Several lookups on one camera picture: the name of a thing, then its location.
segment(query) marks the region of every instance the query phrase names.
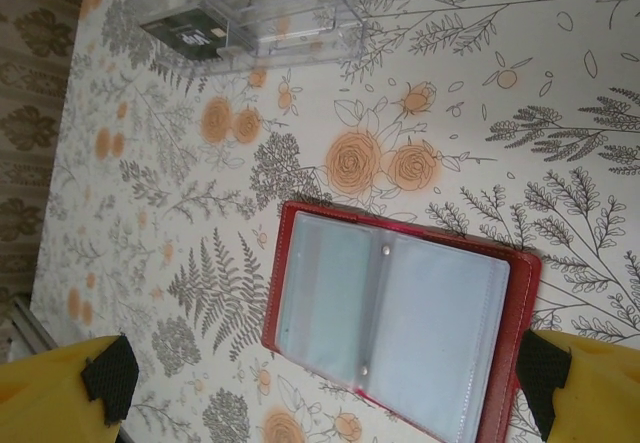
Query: table surface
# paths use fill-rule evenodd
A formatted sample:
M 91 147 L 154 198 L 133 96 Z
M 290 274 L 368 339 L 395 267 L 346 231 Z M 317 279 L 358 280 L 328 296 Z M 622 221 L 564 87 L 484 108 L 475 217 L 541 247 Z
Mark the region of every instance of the table surface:
M 136 441 L 431 441 L 259 344 L 299 194 L 536 248 L 535 328 L 640 347 L 640 0 L 364 6 L 360 62 L 187 81 L 85 0 L 33 309 L 127 334 Z M 538 441 L 521 394 L 508 441 Z

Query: yellow object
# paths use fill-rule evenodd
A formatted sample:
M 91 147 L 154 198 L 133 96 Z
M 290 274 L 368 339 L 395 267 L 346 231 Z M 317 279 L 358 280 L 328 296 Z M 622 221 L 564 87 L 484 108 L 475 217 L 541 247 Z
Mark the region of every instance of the yellow object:
M 113 443 L 102 400 L 89 401 L 80 373 L 118 336 L 95 338 L 0 366 L 0 442 Z
M 571 353 L 564 388 L 553 393 L 549 443 L 640 442 L 640 351 L 568 335 L 536 331 Z

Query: card holder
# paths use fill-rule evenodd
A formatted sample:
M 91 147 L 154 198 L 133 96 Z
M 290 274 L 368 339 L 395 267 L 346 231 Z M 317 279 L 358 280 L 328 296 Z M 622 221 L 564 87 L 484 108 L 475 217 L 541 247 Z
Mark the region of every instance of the card holder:
M 475 440 L 508 263 L 298 212 L 275 344 L 445 442 Z

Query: red card holder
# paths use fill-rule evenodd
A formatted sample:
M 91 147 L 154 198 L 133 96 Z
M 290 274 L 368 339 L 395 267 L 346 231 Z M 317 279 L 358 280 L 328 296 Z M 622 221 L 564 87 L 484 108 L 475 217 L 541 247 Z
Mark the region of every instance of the red card holder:
M 282 207 L 280 230 L 271 275 L 271 289 L 262 332 L 262 344 L 276 353 L 280 353 L 275 343 L 276 330 L 287 257 L 293 233 L 293 222 L 298 211 L 343 222 L 393 230 L 509 263 L 510 272 L 507 292 L 476 438 L 477 443 L 504 441 L 509 424 L 511 405 L 518 388 L 515 375 L 516 357 L 520 340 L 524 331 L 529 327 L 533 314 L 542 268 L 540 259 L 533 254 L 497 246 L 491 242 L 472 241 L 458 236 L 451 236 L 410 223 L 356 213 L 357 210 L 349 211 L 288 201 Z

